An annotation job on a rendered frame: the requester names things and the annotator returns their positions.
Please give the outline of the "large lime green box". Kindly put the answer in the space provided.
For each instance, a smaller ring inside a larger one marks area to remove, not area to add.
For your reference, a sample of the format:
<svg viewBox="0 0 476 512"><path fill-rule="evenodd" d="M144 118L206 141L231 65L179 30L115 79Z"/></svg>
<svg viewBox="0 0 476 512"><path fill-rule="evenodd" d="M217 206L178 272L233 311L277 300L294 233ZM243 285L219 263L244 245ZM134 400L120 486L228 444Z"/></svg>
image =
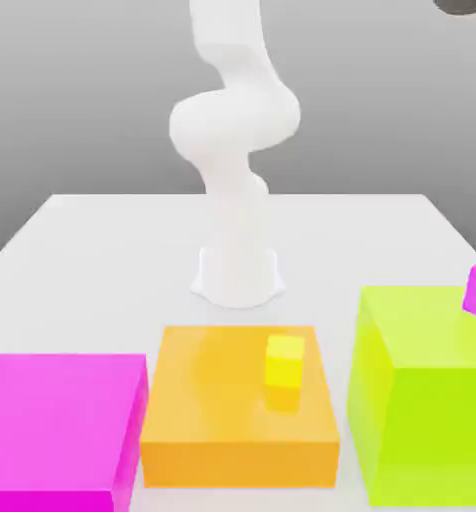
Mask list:
<svg viewBox="0 0 476 512"><path fill-rule="evenodd" d="M476 316L460 286L365 286L347 417L373 506L476 506Z"/></svg>

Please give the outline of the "small yellow cube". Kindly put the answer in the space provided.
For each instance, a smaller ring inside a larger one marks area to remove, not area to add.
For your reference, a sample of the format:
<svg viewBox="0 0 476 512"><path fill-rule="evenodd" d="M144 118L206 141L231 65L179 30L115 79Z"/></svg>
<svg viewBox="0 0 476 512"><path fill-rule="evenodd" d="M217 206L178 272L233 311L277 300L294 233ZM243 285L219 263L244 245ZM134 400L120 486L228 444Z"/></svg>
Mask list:
<svg viewBox="0 0 476 512"><path fill-rule="evenodd" d="M269 387L300 389L305 339L293 335L271 335L265 355L265 384Z"/></svg>

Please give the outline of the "large magenta box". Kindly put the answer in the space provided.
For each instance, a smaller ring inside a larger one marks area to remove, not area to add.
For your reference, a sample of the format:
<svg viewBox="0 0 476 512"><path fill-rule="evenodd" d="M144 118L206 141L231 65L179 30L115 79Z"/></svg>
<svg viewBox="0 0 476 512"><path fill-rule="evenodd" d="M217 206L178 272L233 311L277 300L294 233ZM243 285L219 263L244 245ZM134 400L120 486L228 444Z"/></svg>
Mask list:
<svg viewBox="0 0 476 512"><path fill-rule="evenodd" d="M0 512L130 512L143 354L0 354Z"/></svg>

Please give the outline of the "large orange box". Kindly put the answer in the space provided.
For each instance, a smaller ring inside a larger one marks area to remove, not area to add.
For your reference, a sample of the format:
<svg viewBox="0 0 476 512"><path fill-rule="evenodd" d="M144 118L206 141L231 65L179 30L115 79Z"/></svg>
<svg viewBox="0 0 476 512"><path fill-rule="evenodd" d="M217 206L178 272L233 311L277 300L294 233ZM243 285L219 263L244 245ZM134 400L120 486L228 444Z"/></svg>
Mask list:
<svg viewBox="0 0 476 512"><path fill-rule="evenodd" d="M305 340L300 389L264 382L275 334ZM165 328L140 439L146 487L332 488L339 452L314 328Z"/></svg>

